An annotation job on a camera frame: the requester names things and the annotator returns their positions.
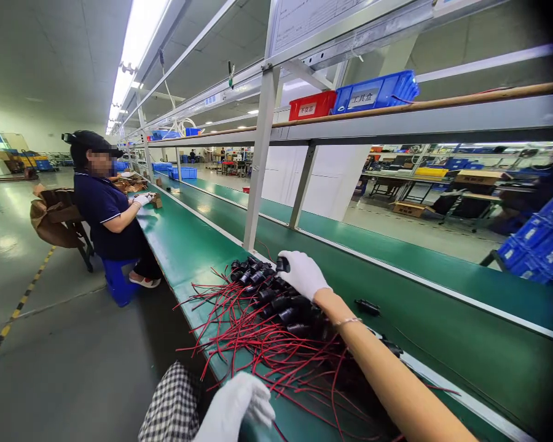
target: yellow-black safety line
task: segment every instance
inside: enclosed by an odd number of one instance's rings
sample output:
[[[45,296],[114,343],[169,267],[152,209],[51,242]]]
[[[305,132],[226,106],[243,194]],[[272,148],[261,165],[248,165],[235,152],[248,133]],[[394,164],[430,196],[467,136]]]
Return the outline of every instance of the yellow-black safety line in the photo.
[[[4,326],[4,328],[2,329],[2,331],[0,332],[0,346],[2,345],[2,343],[4,342],[4,339],[6,338],[6,335],[8,335],[8,332],[10,331],[10,325],[12,324],[12,322],[18,318],[18,316],[20,315],[20,311],[23,309],[23,307],[25,306],[25,303],[26,301],[29,299],[29,295],[31,294],[31,292],[33,291],[33,289],[35,288],[35,283],[39,280],[39,278],[41,277],[41,273],[43,273],[43,270],[45,270],[45,266],[47,265],[47,263],[49,262],[49,258],[51,258],[51,255],[53,255],[53,251],[55,250],[55,246],[53,246],[51,248],[51,250],[49,251],[49,253],[47,254],[47,257],[45,258],[45,260],[43,261],[43,264],[41,265],[41,267],[39,267],[39,270],[37,271],[37,273],[35,274],[35,277],[33,278],[33,281],[29,284],[29,286],[26,288],[26,291],[25,291],[25,294],[23,295],[22,298],[20,298],[20,301],[17,305],[17,308],[15,308],[14,312],[12,313],[11,317],[9,318],[8,322],[6,323],[6,325]]]

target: bracelet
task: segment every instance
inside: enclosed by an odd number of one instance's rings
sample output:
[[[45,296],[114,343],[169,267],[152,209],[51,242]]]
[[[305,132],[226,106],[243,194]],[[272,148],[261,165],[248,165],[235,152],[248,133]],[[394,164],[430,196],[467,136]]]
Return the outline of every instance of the bracelet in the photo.
[[[344,319],[344,320],[341,320],[341,321],[338,321],[338,322],[335,322],[334,323],[334,326],[335,327],[339,327],[341,325],[344,325],[344,324],[347,324],[349,322],[362,322],[363,320],[358,318],[358,317],[352,317],[352,318],[348,318],[348,319]]]

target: metal shelf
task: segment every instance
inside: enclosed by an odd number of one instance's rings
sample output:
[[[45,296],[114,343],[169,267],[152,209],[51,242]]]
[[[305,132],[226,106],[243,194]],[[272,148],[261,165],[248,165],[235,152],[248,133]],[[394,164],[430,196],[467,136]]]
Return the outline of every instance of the metal shelf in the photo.
[[[156,141],[148,147],[254,145],[255,130]],[[553,141],[553,95],[273,128],[270,145]],[[377,153],[395,155],[395,153]],[[508,153],[429,156],[517,158]]]

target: red plastic bin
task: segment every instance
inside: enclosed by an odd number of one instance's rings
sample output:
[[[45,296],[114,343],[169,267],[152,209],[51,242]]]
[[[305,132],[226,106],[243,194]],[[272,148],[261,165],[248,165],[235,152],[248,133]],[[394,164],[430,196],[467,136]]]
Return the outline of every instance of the red plastic bin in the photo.
[[[289,121],[327,117],[336,104],[336,91],[325,91],[291,101]]]

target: plaid fabric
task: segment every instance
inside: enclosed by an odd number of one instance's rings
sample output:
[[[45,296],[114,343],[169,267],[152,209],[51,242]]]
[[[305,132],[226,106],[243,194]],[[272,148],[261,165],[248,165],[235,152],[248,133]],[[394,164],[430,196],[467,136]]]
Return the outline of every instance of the plaid fabric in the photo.
[[[155,389],[140,442],[190,442],[197,435],[200,383],[176,361]]]

